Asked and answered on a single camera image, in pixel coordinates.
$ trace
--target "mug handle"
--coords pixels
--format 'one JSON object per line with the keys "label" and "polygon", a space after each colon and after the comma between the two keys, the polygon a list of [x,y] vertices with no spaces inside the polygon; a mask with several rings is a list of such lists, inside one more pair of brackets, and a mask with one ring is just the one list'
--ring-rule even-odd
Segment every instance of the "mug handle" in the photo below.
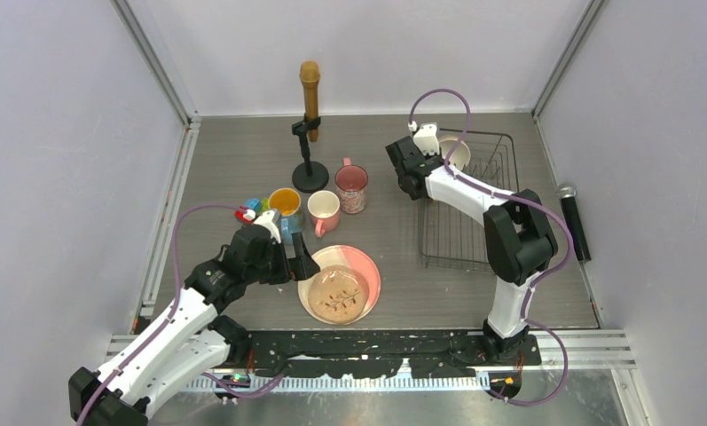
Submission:
{"label": "mug handle", "polygon": [[317,226],[314,228],[314,233],[317,235],[317,238],[322,238],[322,236],[325,234],[325,230],[322,229],[321,220],[317,221]]}

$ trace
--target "white wall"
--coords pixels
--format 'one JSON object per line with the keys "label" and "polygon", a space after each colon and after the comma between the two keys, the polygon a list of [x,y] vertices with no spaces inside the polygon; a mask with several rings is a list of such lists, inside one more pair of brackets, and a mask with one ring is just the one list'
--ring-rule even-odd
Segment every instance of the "white wall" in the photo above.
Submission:
{"label": "white wall", "polygon": [[707,424],[707,1],[609,2],[542,124],[656,424]]}
{"label": "white wall", "polygon": [[0,2],[0,425],[72,424],[130,327],[182,130],[107,1]]}
{"label": "white wall", "polygon": [[588,0],[132,3],[200,114],[234,115],[301,112],[306,59],[322,71],[322,114],[403,113],[445,86],[476,111],[530,110]]}

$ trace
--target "gold microphone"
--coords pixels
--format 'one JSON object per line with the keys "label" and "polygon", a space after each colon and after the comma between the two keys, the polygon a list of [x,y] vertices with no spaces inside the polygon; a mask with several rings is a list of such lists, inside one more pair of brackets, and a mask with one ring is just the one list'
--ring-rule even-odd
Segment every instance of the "gold microphone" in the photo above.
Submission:
{"label": "gold microphone", "polygon": [[[307,60],[301,64],[301,84],[303,85],[303,104],[306,106],[306,120],[311,121],[319,117],[319,98],[317,87],[319,86],[319,64],[313,60]],[[319,130],[309,132],[309,140],[316,142],[319,137]]]}

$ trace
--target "red object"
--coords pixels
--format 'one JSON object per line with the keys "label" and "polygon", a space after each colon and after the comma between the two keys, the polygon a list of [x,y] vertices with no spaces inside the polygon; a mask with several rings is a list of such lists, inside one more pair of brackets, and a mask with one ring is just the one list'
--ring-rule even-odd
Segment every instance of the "red object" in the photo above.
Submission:
{"label": "red object", "polygon": [[[248,209],[246,206],[240,206],[240,207],[244,210]],[[247,224],[247,225],[251,225],[251,223],[254,222],[253,220],[247,219],[245,216],[243,216],[243,211],[240,211],[240,210],[236,210],[235,217],[236,217],[236,219],[238,219],[239,222]]]}

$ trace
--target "pink mug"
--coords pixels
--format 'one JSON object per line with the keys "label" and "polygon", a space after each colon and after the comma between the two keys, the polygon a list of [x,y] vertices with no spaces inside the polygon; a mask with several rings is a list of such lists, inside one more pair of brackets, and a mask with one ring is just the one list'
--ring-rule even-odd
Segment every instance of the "pink mug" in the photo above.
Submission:
{"label": "pink mug", "polygon": [[319,238],[340,223],[340,200],[334,193],[316,191],[309,197],[306,207],[314,222],[314,233]]}
{"label": "pink mug", "polygon": [[352,215],[366,208],[366,185],[369,183],[366,170],[351,164],[350,158],[343,158],[342,167],[334,175],[334,182],[342,211]]}

